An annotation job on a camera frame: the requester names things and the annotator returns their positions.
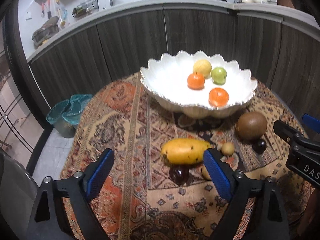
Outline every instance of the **dish rack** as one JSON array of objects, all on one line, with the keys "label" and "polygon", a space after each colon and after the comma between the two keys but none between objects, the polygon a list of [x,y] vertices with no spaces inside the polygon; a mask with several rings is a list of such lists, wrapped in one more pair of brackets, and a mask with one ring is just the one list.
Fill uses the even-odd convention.
[{"label": "dish rack", "polygon": [[78,18],[95,11],[99,11],[98,0],[89,0],[87,2],[79,4],[76,8],[73,8],[72,16],[74,18]]}]

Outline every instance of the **trash bin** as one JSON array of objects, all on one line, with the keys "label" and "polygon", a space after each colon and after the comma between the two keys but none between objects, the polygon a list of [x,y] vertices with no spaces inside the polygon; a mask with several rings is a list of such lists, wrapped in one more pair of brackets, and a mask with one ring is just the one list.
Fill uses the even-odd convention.
[{"label": "trash bin", "polygon": [[71,107],[69,111],[62,114],[62,118],[77,129],[82,112],[92,97],[93,95],[91,94],[73,95],[70,98]]},{"label": "trash bin", "polygon": [[46,118],[64,138],[71,138],[76,133],[76,129],[62,118],[63,113],[69,111],[70,107],[70,100],[61,101],[50,110]]}]

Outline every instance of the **white scalloped bowl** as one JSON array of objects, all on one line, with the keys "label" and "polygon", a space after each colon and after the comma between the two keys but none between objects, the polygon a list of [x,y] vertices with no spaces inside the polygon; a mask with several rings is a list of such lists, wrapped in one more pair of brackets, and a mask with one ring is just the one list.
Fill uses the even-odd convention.
[{"label": "white scalloped bowl", "polygon": [[[205,80],[202,90],[189,89],[187,78],[193,71],[193,64],[199,59],[209,60],[212,69],[223,67],[227,71],[226,83],[215,85],[209,78]],[[150,59],[148,68],[141,67],[140,73],[142,85],[163,108],[183,112],[194,119],[207,116],[225,118],[246,108],[258,85],[257,80],[251,80],[251,71],[241,70],[235,60],[226,62],[219,54],[209,57],[202,51],[193,55],[180,51],[176,56],[164,53],[160,60]],[[229,101],[223,107],[209,104],[209,92],[216,87],[223,88],[229,94]]]}]

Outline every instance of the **patterned rug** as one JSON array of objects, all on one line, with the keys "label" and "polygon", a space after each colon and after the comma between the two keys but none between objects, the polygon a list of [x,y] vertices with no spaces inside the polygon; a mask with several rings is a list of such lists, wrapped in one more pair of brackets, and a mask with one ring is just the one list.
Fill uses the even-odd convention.
[{"label": "patterned rug", "polygon": [[[245,111],[262,112],[268,120],[267,150],[257,155],[234,135],[235,123]],[[302,127],[271,91],[259,83],[252,104],[224,120],[193,120],[163,109],[147,95],[136,73],[104,87],[89,102],[61,172],[68,178],[97,160],[105,148],[115,152],[115,163],[98,198],[90,206],[111,239],[207,239],[228,204],[200,166],[190,169],[183,186],[169,179],[169,167],[160,158],[161,146],[173,138],[199,138],[220,148],[226,141],[236,152],[223,161],[254,179],[277,178],[289,223],[301,217],[310,196],[310,184],[285,167],[289,147],[273,132],[281,119],[304,133]],[[75,236],[83,239],[68,199],[65,207]],[[254,201],[250,199],[235,239],[241,238]]]}]

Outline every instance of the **orange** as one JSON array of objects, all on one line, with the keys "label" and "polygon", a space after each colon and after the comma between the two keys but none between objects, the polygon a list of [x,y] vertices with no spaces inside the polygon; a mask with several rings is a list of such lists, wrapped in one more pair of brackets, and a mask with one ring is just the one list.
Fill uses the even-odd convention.
[{"label": "orange", "polygon": [[204,76],[198,72],[190,74],[187,78],[188,87],[194,90],[204,88],[204,81]]},{"label": "orange", "polygon": [[209,93],[209,104],[211,106],[225,106],[228,101],[229,94],[222,88],[214,88]]}]

